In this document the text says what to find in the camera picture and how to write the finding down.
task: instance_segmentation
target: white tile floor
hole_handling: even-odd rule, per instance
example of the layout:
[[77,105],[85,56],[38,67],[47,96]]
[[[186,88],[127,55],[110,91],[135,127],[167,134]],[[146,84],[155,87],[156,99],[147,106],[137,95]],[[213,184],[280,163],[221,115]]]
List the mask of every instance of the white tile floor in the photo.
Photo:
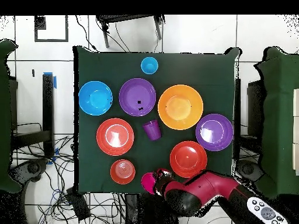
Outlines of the white tile floor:
[[[46,16],[47,29],[39,30],[40,39],[63,39],[64,16]],[[165,53],[224,53],[230,47],[239,47],[242,50],[239,63],[239,77],[241,78],[241,123],[247,125],[247,94],[249,82],[260,79],[257,70],[253,67],[263,57],[263,51],[268,46],[280,46],[285,52],[294,53],[299,49],[298,18],[284,15],[165,15],[163,50]],[[105,47],[103,33],[96,24],[95,16],[78,16],[78,20],[86,29],[86,36],[99,51],[122,51],[109,38],[110,48]],[[155,24],[152,17],[129,20],[117,24],[117,29],[130,51],[154,51],[157,45]],[[110,24],[110,35],[123,47],[115,24]],[[43,72],[52,72],[57,77],[57,88],[54,89],[55,112],[55,139],[73,135],[74,131],[74,101],[73,101],[73,53],[72,46],[91,48],[85,38],[85,32],[77,24],[75,16],[68,17],[68,42],[48,43],[34,42],[33,16],[1,16],[0,39],[16,41],[18,48],[8,57],[7,65],[12,76],[19,81],[18,88],[18,124],[41,123],[41,77]],[[156,52],[162,50],[162,42],[158,42]],[[38,125],[19,127],[19,132],[39,130]],[[61,150],[72,154],[69,147],[71,142]],[[18,158],[26,155],[18,153]],[[63,173],[66,187],[74,183],[74,169],[72,163],[67,164]],[[53,187],[57,188],[57,172],[53,165],[47,165],[46,172],[51,178]],[[29,224],[37,224],[41,212],[48,208],[52,198],[52,189],[46,174],[37,183],[30,183],[26,193],[26,213]],[[96,194],[96,200],[102,202],[112,198],[111,194]],[[98,204],[94,196],[88,195],[87,202],[95,215],[111,215],[111,203],[108,200],[105,206]],[[76,219],[69,224],[78,224]],[[104,224],[98,219],[93,224]],[[233,224],[225,212],[214,205],[202,218],[182,218],[180,224]]]

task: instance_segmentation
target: remote control button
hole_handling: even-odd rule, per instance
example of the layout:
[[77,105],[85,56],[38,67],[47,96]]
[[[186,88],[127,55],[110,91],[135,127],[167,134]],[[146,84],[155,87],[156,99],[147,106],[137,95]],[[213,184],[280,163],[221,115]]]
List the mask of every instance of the remote control button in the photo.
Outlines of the remote control button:
[[275,218],[275,212],[274,210],[272,210],[269,207],[264,207],[262,208],[260,214],[262,215],[262,217],[266,220],[272,220],[273,218]]

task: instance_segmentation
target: dark green table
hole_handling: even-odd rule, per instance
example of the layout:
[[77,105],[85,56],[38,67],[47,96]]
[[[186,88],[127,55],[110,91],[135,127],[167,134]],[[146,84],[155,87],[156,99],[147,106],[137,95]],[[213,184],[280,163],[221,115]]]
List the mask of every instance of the dark green table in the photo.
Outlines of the dark green table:
[[[79,109],[79,192],[144,192],[140,184],[144,173],[159,167],[171,169],[169,154],[182,141],[196,141],[196,126],[184,131],[168,128],[158,115],[157,104],[168,87],[185,84],[195,88],[204,103],[203,116],[219,113],[232,121],[234,106],[234,64],[238,48],[225,54],[146,54],[146,53],[93,53],[77,47],[79,88],[89,81],[102,81],[113,93],[113,104],[101,116],[91,116]],[[143,58],[157,59],[159,68],[153,75],[146,75],[140,68]],[[157,93],[154,109],[143,117],[126,114],[119,105],[119,90],[131,78],[143,78],[151,82]],[[96,143],[96,131],[109,118],[122,118],[134,130],[133,147],[124,155],[109,156]],[[158,119],[162,138],[151,142],[142,124]],[[219,152],[207,151],[207,168],[222,174],[231,174],[232,145]],[[119,159],[128,159],[135,166],[134,180],[127,185],[116,184],[110,177],[110,167]]]

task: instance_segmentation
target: red bowl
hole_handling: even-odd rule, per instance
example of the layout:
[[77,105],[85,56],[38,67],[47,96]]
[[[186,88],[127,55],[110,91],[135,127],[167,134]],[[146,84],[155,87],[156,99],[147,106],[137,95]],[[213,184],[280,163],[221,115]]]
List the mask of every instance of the red bowl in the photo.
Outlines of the red bowl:
[[207,166],[207,154],[197,142],[184,141],[177,144],[171,151],[170,163],[172,170],[183,178],[191,178]]

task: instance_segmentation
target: small blue cup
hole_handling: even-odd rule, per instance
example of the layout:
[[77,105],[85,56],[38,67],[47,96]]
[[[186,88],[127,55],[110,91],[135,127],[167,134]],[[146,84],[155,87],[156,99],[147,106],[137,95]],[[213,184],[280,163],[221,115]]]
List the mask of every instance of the small blue cup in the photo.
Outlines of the small blue cup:
[[144,73],[151,75],[158,69],[158,61],[153,57],[146,57],[141,62],[141,69]]

